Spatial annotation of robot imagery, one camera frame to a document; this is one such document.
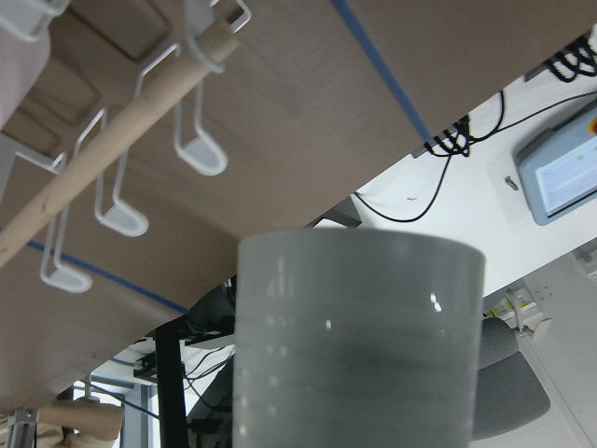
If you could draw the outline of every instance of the blue tape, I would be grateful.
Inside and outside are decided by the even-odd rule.
[[[402,109],[404,109],[404,112],[407,114],[407,117],[409,118],[412,126],[414,126],[414,128],[417,130],[417,133],[419,133],[424,142],[430,141],[432,136],[429,133],[429,130],[427,130],[425,124],[423,123],[423,120],[419,116],[419,113],[410,102],[409,97],[404,92],[404,89],[402,89],[397,79],[392,74],[392,71],[383,60],[381,54],[375,48],[373,42],[371,42],[371,39],[369,39],[369,36],[367,35],[365,28],[363,28],[363,25],[361,25],[361,23],[358,21],[358,18],[355,16],[351,8],[348,6],[346,0],[330,1],[338,11],[340,16],[344,19],[346,26],[348,26],[348,28],[353,33],[354,38],[358,41],[363,51],[367,54],[367,56],[377,69],[378,73],[385,82],[385,85],[394,95],[396,100],[400,103]]]
[[[36,242],[36,241],[30,241],[29,243],[27,243],[27,246],[31,247],[32,249],[38,250],[40,252],[43,252],[44,249],[46,248],[44,245]],[[107,280],[110,280],[111,282],[114,282],[118,285],[121,285],[127,289],[130,289],[131,291],[134,291],[138,294],[141,294],[142,296],[145,296],[149,299],[151,299],[152,301],[156,301],[158,303],[161,303],[162,305],[175,310],[176,312],[182,314],[182,315],[186,315],[189,313],[189,310],[183,306],[180,306],[177,303],[174,303],[173,301],[169,301],[168,299],[149,291],[148,289],[145,289],[144,287],[140,287],[138,285],[136,285],[135,283],[132,283],[122,277],[118,277],[117,275],[114,275],[113,273],[109,273],[108,271],[104,271],[101,268],[98,268],[97,266],[93,266],[92,264],[89,264],[86,261],[83,261],[82,259],[78,259],[76,257],[73,257],[72,255],[68,255],[68,254],[62,254],[62,259],[65,261],[68,261],[69,263],[74,264],[75,266],[82,268],[86,271],[89,271],[90,273],[94,273],[96,275],[99,275]]]

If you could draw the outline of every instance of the wooden rod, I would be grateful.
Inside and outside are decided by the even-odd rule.
[[[217,62],[224,61],[238,47],[238,41],[226,24],[219,21],[201,34],[199,43]],[[141,94],[4,227],[0,232],[0,268],[209,73],[187,50],[164,67]]]

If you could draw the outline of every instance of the pink object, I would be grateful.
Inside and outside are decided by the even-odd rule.
[[[0,28],[0,130],[34,85],[48,57],[48,30],[29,43]]]

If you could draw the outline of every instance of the black post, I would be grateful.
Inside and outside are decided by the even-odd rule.
[[[161,448],[188,448],[178,320],[156,329]]]

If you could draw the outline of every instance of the gray plastic cup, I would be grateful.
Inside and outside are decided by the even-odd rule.
[[[483,268],[409,233],[243,240],[233,446],[468,446]]]

